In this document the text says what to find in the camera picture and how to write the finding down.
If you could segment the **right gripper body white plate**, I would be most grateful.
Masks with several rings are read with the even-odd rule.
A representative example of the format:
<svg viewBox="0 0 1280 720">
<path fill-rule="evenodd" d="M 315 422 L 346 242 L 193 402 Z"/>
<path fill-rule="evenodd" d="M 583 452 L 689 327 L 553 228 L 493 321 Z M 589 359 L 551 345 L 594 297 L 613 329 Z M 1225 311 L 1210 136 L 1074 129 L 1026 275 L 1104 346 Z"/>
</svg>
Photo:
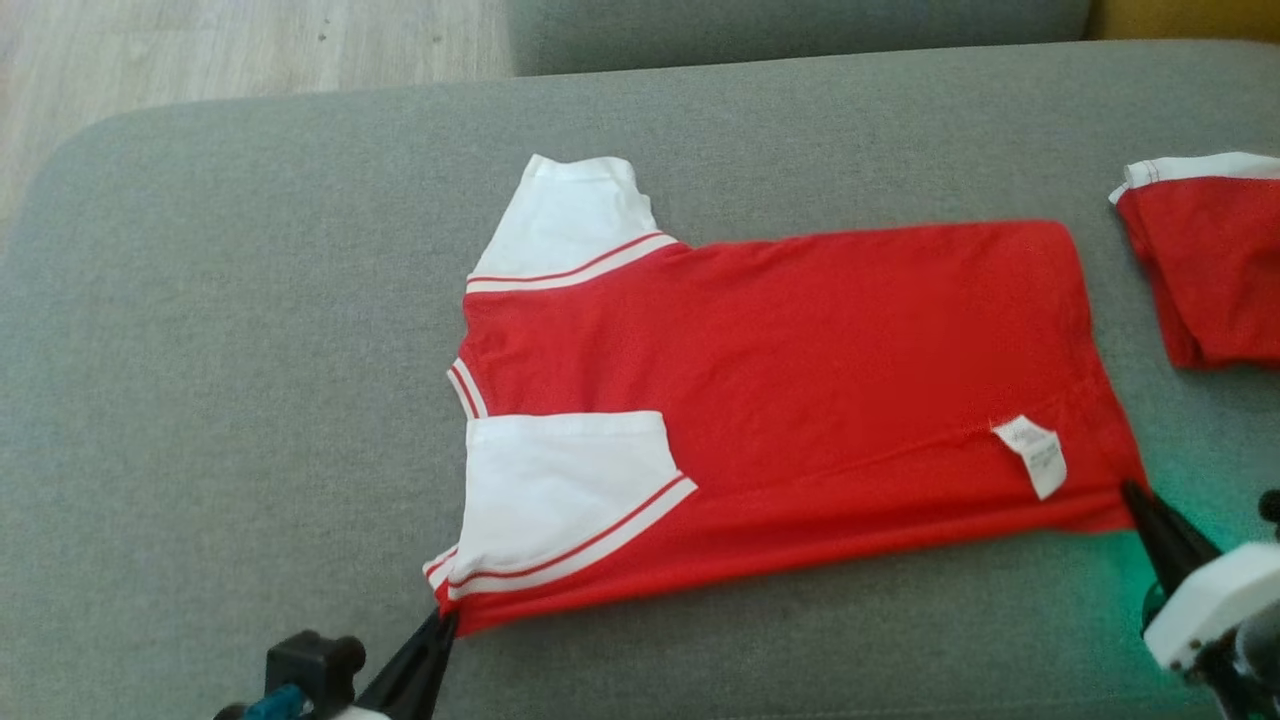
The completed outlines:
<svg viewBox="0 0 1280 720">
<path fill-rule="evenodd" d="M 1277 546 L 1242 544 L 1194 570 L 1143 642 L 1162 670 L 1210 688 L 1222 717 L 1277 717 Z"/>
</svg>

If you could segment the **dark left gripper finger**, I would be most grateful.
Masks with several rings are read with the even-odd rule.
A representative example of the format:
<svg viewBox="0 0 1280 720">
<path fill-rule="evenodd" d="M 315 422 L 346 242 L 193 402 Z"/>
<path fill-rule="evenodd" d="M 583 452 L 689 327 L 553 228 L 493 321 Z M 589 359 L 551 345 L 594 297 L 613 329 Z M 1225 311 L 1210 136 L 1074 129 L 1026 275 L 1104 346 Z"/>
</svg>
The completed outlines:
<svg viewBox="0 0 1280 720">
<path fill-rule="evenodd" d="M 430 719 L 451 659 L 460 614 L 434 610 L 355 701 L 388 719 Z"/>
</svg>

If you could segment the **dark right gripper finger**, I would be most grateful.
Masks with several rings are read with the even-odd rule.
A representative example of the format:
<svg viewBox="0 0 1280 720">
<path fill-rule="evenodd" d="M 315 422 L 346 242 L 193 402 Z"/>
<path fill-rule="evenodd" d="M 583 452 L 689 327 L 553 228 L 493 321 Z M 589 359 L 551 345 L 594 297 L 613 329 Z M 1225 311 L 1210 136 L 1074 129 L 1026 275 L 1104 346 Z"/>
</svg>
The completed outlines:
<svg viewBox="0 0 1280 720">
<path fill-rule="evenodd" d="M 1224 556 L 1180 511 L 1137 480 L 1123 483 L 1123 497 L 1166 598 L 1192 573 Z"/>
</svg>

